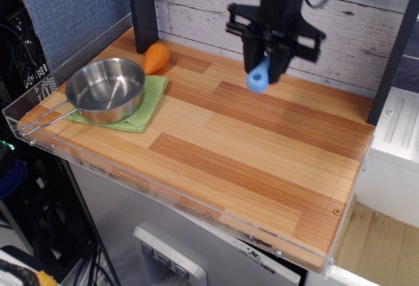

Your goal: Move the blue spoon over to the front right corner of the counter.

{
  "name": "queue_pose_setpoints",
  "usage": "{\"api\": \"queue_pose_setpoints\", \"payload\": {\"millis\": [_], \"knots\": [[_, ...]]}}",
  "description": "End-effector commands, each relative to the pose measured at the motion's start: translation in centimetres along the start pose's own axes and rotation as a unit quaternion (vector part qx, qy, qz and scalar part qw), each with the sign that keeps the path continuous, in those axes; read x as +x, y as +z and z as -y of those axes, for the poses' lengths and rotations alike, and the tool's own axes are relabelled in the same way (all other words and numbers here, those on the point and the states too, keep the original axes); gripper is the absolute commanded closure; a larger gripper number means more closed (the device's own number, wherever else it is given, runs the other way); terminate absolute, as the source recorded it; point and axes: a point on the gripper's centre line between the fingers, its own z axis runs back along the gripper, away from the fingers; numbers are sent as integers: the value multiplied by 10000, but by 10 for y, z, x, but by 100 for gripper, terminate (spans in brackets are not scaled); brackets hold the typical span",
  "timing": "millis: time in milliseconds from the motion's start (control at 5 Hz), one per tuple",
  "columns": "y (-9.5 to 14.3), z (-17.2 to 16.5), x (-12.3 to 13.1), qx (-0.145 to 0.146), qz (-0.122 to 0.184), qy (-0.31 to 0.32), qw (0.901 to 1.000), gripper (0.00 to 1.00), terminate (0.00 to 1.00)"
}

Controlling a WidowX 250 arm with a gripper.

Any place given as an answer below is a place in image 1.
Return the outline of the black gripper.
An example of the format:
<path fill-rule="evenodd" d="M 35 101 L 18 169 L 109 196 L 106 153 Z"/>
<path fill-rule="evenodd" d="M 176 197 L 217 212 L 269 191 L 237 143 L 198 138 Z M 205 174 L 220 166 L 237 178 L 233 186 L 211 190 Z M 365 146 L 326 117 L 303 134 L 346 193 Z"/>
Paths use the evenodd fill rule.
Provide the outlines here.
<path fill-rule="evenodd" d="M 268 81 L 279 81 L 292 57 L 316 62 L 324 32 L 309 24 L 301 14 L 307 0 L 260 0 L 258 5 L 232 3 L 227 31 L 242 38 L 244 69 L 253 70 L 268 51 Z"/>

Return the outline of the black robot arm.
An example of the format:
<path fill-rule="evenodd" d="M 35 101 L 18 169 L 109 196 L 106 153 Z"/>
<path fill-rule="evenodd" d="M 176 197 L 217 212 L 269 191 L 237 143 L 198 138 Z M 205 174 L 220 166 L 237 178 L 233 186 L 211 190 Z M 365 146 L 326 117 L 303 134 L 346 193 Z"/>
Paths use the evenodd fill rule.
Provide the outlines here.
<path fill-rule="evenodd" d="M 226 31 L 241 37 L 247 87 L 263 92 L 279 81 L 294 57 L 316 62 L 326 34 L 301 14 L 309 0 L 261 0 L 259 5 L 228 6 Z"/>

